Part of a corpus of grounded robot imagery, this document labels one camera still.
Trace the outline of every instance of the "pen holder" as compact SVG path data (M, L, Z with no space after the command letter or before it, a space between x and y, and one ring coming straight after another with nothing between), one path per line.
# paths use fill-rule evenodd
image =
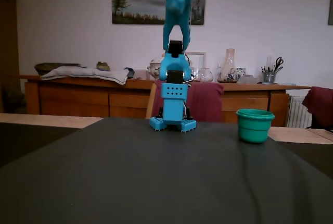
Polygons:
M263 72L262 73L262 82L274 83L276 78L275 72Z

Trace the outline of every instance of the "radiator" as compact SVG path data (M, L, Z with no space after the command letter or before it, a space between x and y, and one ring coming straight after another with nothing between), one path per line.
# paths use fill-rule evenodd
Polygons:
M307 128L311 126L311 114L302 105L304 97L291 96L289 98L288 124L289 128Z

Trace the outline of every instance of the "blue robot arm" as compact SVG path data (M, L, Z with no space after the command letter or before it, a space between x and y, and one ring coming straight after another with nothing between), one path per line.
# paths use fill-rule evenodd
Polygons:
M150 126L155 130L175 125L182 132L187 132L197 126L196 120L190 117L189 109L186 107L187 83L194 79L189 60L184 54L190 42L191 1L166 0L163 29L165 58L160 68L160 80L166 83L163 83L161 88L163 108L158 116L150 119ZM169 42L170 33L175 25L181 28L183 42Z
M163 49L168 50L169 36L175 25L179 25L183 34L183 51L190 42L190 17L192 0L166 0L165 24L163 30Z

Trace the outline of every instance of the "teal cup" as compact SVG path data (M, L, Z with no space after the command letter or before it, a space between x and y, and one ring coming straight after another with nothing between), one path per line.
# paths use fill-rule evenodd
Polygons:
M258 109L240 109L238 115L238 135L246 142L263 143L267 140L273 113Z

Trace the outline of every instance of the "cabinet drawer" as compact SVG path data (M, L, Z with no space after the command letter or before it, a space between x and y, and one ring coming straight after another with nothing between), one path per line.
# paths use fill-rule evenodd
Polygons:
M129 118L145 118L145 108L127 108L127 107L110 107L110 116L129 117Z
M41 100L109 106L108 92L89 88L80 89L72 86L46 84L40 86L40 97Z
M149 95L110 94L110 107L147 108Z
M109 107L83 103L41 100L42 115L107 117Z
M222 98L222 111L237 111L241 108L268 109L268 98Z

